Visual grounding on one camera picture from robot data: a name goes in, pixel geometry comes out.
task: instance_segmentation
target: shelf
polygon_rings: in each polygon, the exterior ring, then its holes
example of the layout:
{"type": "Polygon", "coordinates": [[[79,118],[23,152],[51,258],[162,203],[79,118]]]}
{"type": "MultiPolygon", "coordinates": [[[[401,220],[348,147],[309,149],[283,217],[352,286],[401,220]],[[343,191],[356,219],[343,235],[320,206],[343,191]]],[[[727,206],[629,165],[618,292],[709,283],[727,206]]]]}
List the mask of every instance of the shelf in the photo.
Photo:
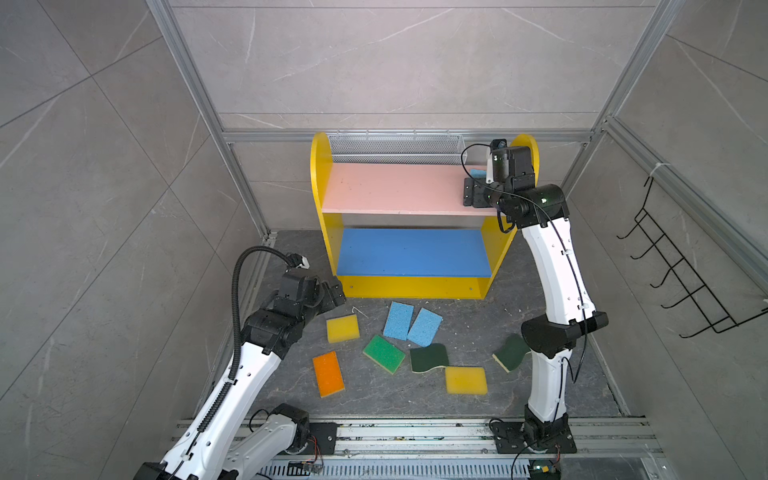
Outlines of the shelf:
{"type": "Polygon", "coordinates": [[[491,217],[493,208],[463,205],[460,165],[333,164],[324,214],[491,217]]]}
{"type": "Polygon", "coordinates": [[[339,276],[490,278],[480,230],[345,228],[339,276]]]}

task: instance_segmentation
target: gray slotted panel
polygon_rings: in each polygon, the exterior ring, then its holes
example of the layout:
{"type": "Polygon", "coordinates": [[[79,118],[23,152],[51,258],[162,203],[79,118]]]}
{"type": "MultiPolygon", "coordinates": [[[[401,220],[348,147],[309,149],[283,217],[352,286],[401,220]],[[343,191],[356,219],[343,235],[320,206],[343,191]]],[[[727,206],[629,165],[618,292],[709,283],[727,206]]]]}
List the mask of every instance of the gray slotted panel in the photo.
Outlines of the gray slotted panel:
{"type": "Polygon", "coordinates": [[[458,165],[459,134],[329,134],[333,161],[371,164],[458,165]]]}
{"type": "MultiPolygon", "coordinates": [[[[307,478],[297,468],[289,467],[290,460],[273,460],[261,473],[273,480],[307,478]]],[[[402,459],[402,460],[328,460],[321,474],[310,478],[317,480],[413,480],[414,478],[510,478],[511,459],[402,459]]],[[[512,478],[530,478],[529,461],[524,458],[515,463],[512,478]]]]}

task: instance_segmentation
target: yellow shelf frame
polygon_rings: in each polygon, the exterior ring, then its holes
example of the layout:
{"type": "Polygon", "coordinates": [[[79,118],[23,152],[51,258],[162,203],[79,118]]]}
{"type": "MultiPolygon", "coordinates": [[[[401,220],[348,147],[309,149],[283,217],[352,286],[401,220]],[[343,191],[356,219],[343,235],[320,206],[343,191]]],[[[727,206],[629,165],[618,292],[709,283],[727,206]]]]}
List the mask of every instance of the yellow shelf frame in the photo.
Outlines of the yellow shelf frame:
{"type": "MultiPolygon", "coordinates": [[[[536,140],[526,134],[518,135],[512,146],[531,148],[531,159],[538,183],[538,145],[536,140]]],[[[312,176],[312,195],[315,208],[326,242],[331,270],[336,275],[339,265],[339,252],[344,234],[342,214],[323,213],[323,198],[328,188],[328,180],[333,169],[333,156],[328,136],[322,132],[315,134],[310,154],[310,174],[312,176]]],[[[434,276],[339,276],[344,287],[344,294],[355,298],[455,298],[482,300],[488,294],[493,279],[502,265],[507,250],[515,238],[518,229],[502,233],[498,229],[496,217],[486,217],[480,228],[488,264],[491,267],[490,278],[434,277],[434,276]]]]}

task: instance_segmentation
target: sponge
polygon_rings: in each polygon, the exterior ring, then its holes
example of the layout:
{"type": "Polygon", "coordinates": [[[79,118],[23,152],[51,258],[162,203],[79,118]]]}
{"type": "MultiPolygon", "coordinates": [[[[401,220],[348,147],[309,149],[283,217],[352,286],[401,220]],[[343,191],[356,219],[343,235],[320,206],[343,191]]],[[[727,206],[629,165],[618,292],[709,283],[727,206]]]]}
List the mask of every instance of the sponge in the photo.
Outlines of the sponge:
{"type": "Polygon", "coordinates": [[[326,328],[328,329],[328,343],[360,338],[360,329],[357,326],[357,315],[355,314],[329,319],[326,321],[326,328]]]}
{"type": "Polygon", "coordinates": [[[344,390],[344,380],[341,378],[339,359],[336,352],[326,353],[312,359],[315,364],[315,377],[317,388],[320,390],[320,398],[332,395],[344,390]]]}
{"type": "Polygon", "coordinates": [[[389,307],[389,315],[386,317],[386,325],[384,325],[384,336],[405,340],[408,336],[408,327],[411,326],[412,316],[413,306],[392,302],[389,307]]]}
{"type": "Polygon", "coordinates": [[[504,346],[495,352],[493,352],[493,359],[502,366],[507,373],[518,368],[523,362],[525,354],[530,352],[531,349],[528,344],[525,343],[523,337],[517,333],[513,333],[507,337],[507,341],[504,342],[504,346]]]}
{"type": "Polygon", "coordinates": [[[408,332],[408,340],[419,346],[429,346],[435,338],[442,317],[437,313],[422,308],[416,316],[416,321],[408,332]]]}
{"type": "Polygon", "coordinates": [[[481,366],[446,366],[445,389],[453,394],[485,395],[485,370],[481,366]]]}
{"type": "Polygon", "coordinates": [[[442,343],[411,350],[411,372],[425,373],[442,366],[448,366],[448,351],[442,343]]]}
{"type": "Polygon", "coordinates": [[[405,353],[378,335],[371,339],[371,343],[363,349],[362,353],[389,373],[395,373],[406,357],[405,353]]]}

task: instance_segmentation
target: orange sponge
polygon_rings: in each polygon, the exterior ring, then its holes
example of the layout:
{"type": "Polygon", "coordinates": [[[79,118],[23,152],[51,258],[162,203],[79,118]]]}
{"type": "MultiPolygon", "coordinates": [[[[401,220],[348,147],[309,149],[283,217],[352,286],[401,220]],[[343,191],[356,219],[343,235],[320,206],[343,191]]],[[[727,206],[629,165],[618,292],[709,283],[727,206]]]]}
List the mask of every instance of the orange sponge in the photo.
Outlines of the orange sponge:
{"type": "Polygon", "coordinates": [[[341,368],[336,352],[326,353],[312,359],[315,364],[315,377],[320,390],[320,398],[327,397],[344,390],[344,380],[341,378],[341,368]]]}

